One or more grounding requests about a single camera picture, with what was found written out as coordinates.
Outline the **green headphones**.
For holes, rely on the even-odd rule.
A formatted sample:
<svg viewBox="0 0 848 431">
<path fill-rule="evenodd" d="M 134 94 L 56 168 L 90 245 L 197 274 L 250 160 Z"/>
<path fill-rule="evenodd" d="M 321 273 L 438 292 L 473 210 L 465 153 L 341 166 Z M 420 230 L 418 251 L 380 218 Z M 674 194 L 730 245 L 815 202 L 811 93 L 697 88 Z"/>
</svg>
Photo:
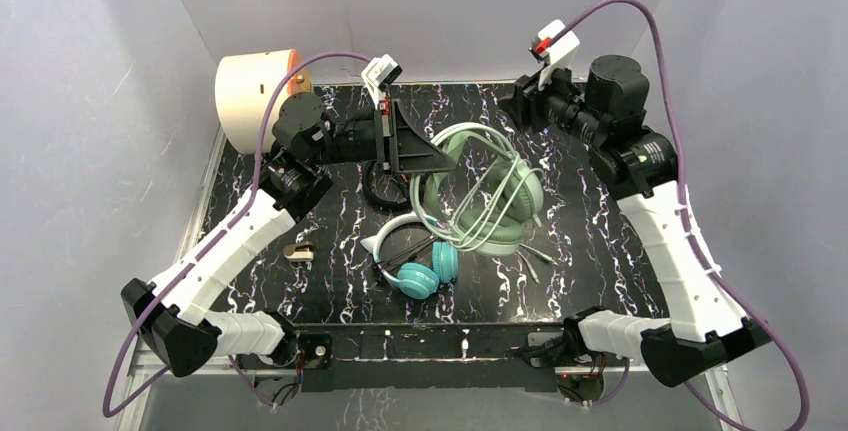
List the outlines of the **green headphones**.
<svg viewBox="0 0 848 431">
<path fill-rule="evenodd" d="M 456 165 L 470 142 L 492 152 L 494 161 L 451 210 L 444 209 L 442 196 L 443 182 L 451 171 L 414 175 L 412 212 L 432 234 L 461 252 L 493 257 L 516 253 L 526 225 L 538 223 L 544 207 L 543 171 L 522 158 L 503 133 L 480 123 L 451 125 L 430 141 Z"/>
</svg>

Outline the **teal cat-ear headphones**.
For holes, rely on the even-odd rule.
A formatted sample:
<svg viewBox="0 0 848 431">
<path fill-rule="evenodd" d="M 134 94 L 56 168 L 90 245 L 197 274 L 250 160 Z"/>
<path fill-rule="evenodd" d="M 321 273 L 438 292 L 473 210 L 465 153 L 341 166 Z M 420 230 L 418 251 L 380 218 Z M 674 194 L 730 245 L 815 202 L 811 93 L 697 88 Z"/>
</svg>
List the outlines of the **teal cat-ear headphones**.
<svg viewBox="0 0 848 431">
<path fill-rule="evenodd" d="M 459 251 L 452 244 L 430 235 L 406 250 L 383 259 L 380 255 L 381 246 L 389 234 L 411 224 L 423 222 L 413 212 L 393 217 L 375 235 L 366 237 L 361 246 L 371 254 L 372 268 L 383 282 L 409 298 L 423 300 L 436 293 L 442 285 L 457 279 L 460 271 Z"/>
</svg>

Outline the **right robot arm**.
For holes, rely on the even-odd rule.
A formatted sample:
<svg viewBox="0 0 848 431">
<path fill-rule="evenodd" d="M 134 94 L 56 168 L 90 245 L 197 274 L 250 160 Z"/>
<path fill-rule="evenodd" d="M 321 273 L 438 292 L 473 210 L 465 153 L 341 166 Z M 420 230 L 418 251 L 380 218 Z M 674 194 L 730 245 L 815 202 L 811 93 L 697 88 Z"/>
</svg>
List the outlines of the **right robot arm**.
<svg viewBox="0 0 848 431">
<path fill-rule="evenodd" d="M 678 155 L 644 123 L 649 88 L 636 60 L 604 55 L 584 85 L 566 68 L 549 78 L 522 76 L 498 105 L 522 131 L 557 128 L 587 146 L 593 172 L 638 236 L 668 307 L 665 319 L 602 306 L 575 313 L 564 321 L 563 356 L 587 365 L 614 354 L 675 387 L 766 345 L 769 336 L 714 282 L 706 252 L 691 247 L 695 219 L 679 200 Z"/>
</svg>

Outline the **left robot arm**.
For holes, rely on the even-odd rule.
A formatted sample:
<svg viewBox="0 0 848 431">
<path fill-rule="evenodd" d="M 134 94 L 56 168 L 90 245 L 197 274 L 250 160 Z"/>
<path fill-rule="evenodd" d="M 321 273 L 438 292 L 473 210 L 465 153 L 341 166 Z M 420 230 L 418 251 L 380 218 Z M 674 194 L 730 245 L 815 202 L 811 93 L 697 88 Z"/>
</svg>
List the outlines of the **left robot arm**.
<svg viewBox="0 0 848 431">
<path fill-rule="evenodd" d="M 128 282 L 121 298 L 134 332 L 176 377 L 225 355 L 263 356 L 275 367 L 296 361 L 299 332 L 274 311 L 214 312 L 211 307 L 258 254 L 291 231 L 331 190 L 324 166 L 383 162 L 409 177 L 450 171 L 455 162 L 407 119 L 399 100 L 338 125 L 312 92 L 287 97 L 272 126 L 276 155 L 224 218 L 171 268 Z"/>
</svg>

